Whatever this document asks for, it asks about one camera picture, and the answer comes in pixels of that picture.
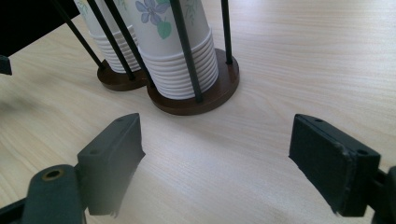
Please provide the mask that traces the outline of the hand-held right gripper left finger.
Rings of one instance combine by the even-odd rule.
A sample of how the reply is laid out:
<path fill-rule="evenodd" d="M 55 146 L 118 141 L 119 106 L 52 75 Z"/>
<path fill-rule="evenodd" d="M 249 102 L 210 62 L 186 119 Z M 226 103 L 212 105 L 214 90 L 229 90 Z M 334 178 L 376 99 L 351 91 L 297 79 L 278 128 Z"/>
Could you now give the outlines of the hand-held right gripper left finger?
<path fill-rule="evenodd" d="M 145 155 L 138 113 L 115 119 L 78 153 L 81 194 L 92 216 L 118 214 Z"/>

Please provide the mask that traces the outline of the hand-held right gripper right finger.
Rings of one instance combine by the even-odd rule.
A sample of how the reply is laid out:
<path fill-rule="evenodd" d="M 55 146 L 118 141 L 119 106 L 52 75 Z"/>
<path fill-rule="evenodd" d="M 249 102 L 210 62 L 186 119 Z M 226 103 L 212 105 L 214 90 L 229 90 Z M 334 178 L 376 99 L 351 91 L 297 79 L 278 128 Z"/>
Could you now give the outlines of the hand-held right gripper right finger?
<path fill-rule="evenodd" d="M 314 185 L 334 213 L 361 217 L 369 183 L 380 155 L 323 119 L 297 114 L 290 140 L 290 158 Z"/>

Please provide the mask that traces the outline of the dark brown cup holder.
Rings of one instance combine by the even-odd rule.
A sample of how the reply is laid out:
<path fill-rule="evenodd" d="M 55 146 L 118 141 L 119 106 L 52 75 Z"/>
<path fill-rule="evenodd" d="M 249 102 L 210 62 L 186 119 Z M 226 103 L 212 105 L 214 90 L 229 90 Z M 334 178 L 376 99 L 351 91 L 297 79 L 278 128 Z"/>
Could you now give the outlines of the dark brown cup holder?
<path fill-rule="evenodd" d="M 215 83 L 207 91 L 201 91 L 179 0 L 171 0 L 170 5 L 173 10 L 178 36 L 194 90 L 194 96 L 185 100 L 173 100 L 160 95 L 114 1 L 104 1 L 140 66 L 140 70 L 138 71 L 133 72 L 130 69 L 97 4 L 94 0 L 88 0 L 94 15 L 103 28 L 106 37 L 125 70 L 124 73 L 116 73 L 110 68 L 102 52 L 93 54 L 92 59 L 98 66 L 97 77 L 104 87 L 113 91 L 130 91 L 144 87 L 147 89 L 151 101 L 159 109 L 166 113 L 179 116 L 198 115 L 211 111 L 224 104 L 233 96 L 239 84 L 240 74 L 238 62 L 232 55 L 232 49 L 230 47 L 217 49 L 214 46 L 219 75 Z"/>

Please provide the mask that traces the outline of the stack of paper cups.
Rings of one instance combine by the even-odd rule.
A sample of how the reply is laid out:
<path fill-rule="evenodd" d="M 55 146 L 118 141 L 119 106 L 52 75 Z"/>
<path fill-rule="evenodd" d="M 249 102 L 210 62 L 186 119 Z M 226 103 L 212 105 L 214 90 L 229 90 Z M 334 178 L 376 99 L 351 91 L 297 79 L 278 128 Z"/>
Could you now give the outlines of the stack of paper cups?
<path fill-rule="evenodd" d="M 134 71 L 140 70 L 139 63 L 137 62 L 134 54 L 132 53 L 129 45 L 127 44 L 122 32 L 120 31 L 119 26 L 116 24 L 113 16 L 111 15 L 108 7 L 104 0 L 94 0 L 97 4 L 100 12 L 102 13 L 106 24 L 108 25 L 111 33 L 113 34 L 115 40 L 117 41 L 120 50 L 128 63 L 130 69 Z M 137 38 L 134 33 L 134 27 L 132 26 L 130 11 L 128 9 L 127 0 L 113 0 L 118 12 L 120 13 L 128 31 L 133 38 L 136 45 Z M 120 62 L 119 57 L 117 56 L 115 50 L 111 46 L 108 38 L 105 35 L 103 28 L 100 26 L 99 21 L 93 13 L 92 8 L 90 7 L 88 0 L 74 0 L 75 5 L 78 8 L 79 13 L 82 15 L 92 39 L 95 41 L 97 47 L 102 52 L 104 58 L 109 64 L 110 68 L 116 73 L 124 73 L 124 67 Z"/>
<path fill-rule="evenodd" d="M 160 95 L 173 100 L 194 96 L 171 0 L 127 0 L 137 47 Z M 201 0 L 179 0 L 201 91 L 219 75 L 212 30 Z"/>

